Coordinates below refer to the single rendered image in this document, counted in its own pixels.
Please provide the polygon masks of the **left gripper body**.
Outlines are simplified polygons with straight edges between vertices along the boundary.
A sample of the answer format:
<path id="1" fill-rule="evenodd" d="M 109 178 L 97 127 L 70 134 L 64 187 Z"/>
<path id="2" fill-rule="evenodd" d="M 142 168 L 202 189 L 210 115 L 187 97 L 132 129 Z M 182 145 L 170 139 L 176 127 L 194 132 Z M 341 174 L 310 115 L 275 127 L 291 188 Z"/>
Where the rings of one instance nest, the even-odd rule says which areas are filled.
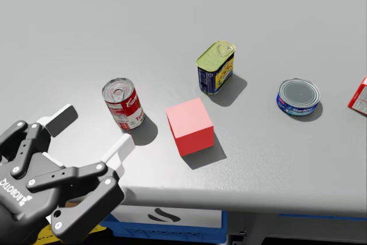
<path id="1" fill-rule="evenodd" d="M 80 213 L 66 208 L 86 194 L 86 169 L 61 168 L 41 153 L 19 153 L 0 168 L 0 245 L 32 243 L 51 218 L 53 233 L 66 244 L 86 237 Z"/>

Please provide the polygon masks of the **white box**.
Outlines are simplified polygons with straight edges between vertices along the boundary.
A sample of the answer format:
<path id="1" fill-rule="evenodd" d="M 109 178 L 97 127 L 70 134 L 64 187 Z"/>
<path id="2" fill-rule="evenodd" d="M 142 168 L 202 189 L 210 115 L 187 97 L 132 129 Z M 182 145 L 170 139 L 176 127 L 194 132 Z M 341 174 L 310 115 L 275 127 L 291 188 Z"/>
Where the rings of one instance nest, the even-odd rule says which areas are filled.
<path id="1" fill-rule="evenodd" d="M 202 209 L 120 205 L 111 212 L 119 222 L 221 228 L 222 212 Z"/>

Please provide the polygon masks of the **green and blue rectangular can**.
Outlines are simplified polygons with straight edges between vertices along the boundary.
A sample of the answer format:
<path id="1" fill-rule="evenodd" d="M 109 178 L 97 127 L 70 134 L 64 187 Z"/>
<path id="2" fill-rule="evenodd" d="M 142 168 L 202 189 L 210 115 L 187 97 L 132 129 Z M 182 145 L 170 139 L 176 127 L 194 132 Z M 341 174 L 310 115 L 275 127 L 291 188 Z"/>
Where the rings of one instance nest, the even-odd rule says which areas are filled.
<path id="1" fill-rule="evenodd" d="M 197 59 L 198 81 L 202 92 L 214 95 L 231 78 L 235 51 L 233 44 L 216 41 Z"/>

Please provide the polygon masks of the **blue flat can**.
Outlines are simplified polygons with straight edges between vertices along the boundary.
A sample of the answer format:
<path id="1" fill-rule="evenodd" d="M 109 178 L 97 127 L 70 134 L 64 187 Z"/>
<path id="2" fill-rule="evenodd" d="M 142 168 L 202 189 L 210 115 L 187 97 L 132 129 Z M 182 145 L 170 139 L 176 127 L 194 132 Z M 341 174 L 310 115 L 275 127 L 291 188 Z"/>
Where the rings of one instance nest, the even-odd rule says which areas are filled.
<path id="1" fill-rule="evenodd" d="M 293 78 L 281 83 L 276 102 L 278 107 L 291 116 L 312 114 L 321 99 L 318 87 L 304 79 Z"/>

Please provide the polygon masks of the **pink cube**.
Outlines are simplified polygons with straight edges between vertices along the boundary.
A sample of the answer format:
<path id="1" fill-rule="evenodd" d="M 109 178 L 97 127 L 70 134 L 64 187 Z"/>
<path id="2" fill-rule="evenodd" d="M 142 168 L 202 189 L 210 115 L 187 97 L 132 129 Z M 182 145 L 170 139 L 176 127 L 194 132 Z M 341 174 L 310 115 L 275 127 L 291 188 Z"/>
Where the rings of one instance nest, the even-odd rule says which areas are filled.
<path id="1" fill-rule="evenodd" d="M 168 107 L 166 116 L 181 157 L 214 145 L 213 123 L 200 98 Z"/>

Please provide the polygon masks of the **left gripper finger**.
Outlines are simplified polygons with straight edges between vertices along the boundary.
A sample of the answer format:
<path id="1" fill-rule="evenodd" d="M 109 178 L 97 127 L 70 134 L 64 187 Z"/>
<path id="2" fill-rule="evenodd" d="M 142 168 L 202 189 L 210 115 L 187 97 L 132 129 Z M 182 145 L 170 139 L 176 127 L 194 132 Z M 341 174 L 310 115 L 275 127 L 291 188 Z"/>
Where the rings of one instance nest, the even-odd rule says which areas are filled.
<path id="1" fill-rule="evenodd" d="M 6 159 L 10 175 L 22 178 L 28 171 L 32 155 L 48 151 L 50 141 L 78 118 L 74 106 L 67 104 L 52 116 L 44 116 L 35 123 L 24 120 L 13 123 L 0 134 L 0 162 Z"/>
<path id="2" fill-rule="evenodd" d="M 135 149 L 130 134 L 121 138 L 100 161 L 83 166 L 58 169 L 32 177 L 30 192 L 59 188 L 56 208 L 50 214 L 53 234 L 62 241 L 82 241 L 124 200 L 119 185 L 124 173 L 123 160 Z"/>

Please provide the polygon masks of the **red and white can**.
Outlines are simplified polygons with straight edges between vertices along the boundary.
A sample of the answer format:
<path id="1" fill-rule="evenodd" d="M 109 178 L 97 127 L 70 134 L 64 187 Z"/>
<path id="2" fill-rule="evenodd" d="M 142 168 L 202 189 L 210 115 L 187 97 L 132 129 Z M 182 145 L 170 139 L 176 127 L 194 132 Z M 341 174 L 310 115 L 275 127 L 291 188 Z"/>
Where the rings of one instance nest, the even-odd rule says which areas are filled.
<path id="1" fill-rule="evenodd" d="M 145 114 L 131 80 L 112 79 L 104 85 L 101 94 L 114 121 L 122 130 L 132 130 L 142 124 Z"/>

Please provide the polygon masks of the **red and white carton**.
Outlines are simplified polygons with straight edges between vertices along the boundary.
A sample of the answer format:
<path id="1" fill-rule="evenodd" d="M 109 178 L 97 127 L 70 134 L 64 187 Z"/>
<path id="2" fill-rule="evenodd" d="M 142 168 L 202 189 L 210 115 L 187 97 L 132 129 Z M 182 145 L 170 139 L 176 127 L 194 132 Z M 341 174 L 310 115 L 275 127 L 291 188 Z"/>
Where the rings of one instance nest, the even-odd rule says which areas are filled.
<path id="1" fill-rule="evenodd" d="M 367 116 L 367 76 L 365 76 L 359 84 L 348 107 Z"/>

